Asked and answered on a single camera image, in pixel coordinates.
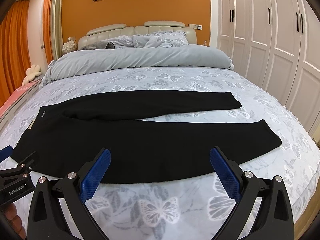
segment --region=black pants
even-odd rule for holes
[[[40,154],[35,171],[55,177],[77,172],[101,148],[111,150],[103,183],[147,183],[214,172],[209,152],[219,146],[237,163],[281,145],[264,120],[256,123],[149,122],[172,113],[240,108],[227,93],[138,90],[88,95],[43,106],[13,151],[20,162]]]

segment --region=wardrobe door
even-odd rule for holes
[[[249,5],[248,0],[231,0],[232,35],[230,58],[235,65],[234,71],[241,74],[241,66],[247,59],[246,53],[249,38]]]
[[[298,1],[301,50],[298,70],[285,106],[312,135],[320,123],[320,22],[306,0]]]
[[[298,67],[301,34],[298,0],[271,0],[272,41],[263,90],[284,106]]]
[[[230,0],[219,0],[218,49],[230,57],[232,11]]]
[[[240,74],[261,87],[266,73],[271,44],[269,9],[271,0],[248,0],[249,40],[245,64]]]

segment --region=silver screw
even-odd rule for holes
[[[253,177],[253,173],[251,171],[246,171],[244,173],[244,175],[247,177],[247,178],[252,178]]]
[[[41,178],[39,179],[39,182],[40,182],[40,183],[44,183],[44,182],[45,182],[45,177],[41,177]]]
[[[276,176],[276,181],[281,182],[282,178],[280,176]]]
[[[75,172],[70,172],[69,174],[68,174],[68,178],[69,179],[74,179],[75,177],[76,177],[76,173]]]

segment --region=flower-shaped pillow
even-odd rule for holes
[[[39,65],[32,65],[31,68],[28,68],[26,71],[27,76],[24,78],[22,82],[22,86],[28,84],[32,80],[34,80],[37,76],[41,75],[41,69]]]

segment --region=headboard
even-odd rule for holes
[[[87,35],[78,41],[78,50],[83,46],[95,43],[97,41],[115,38],[126,35],[148,34],[158,31],[185,31],[187,40],[190,44],[197,44],[196,31],[186,27],[184,23],[172,21],[150,21],[145,22],[143,26],[127,27],[126,24],[113,24],[93,29],[87,32]]]

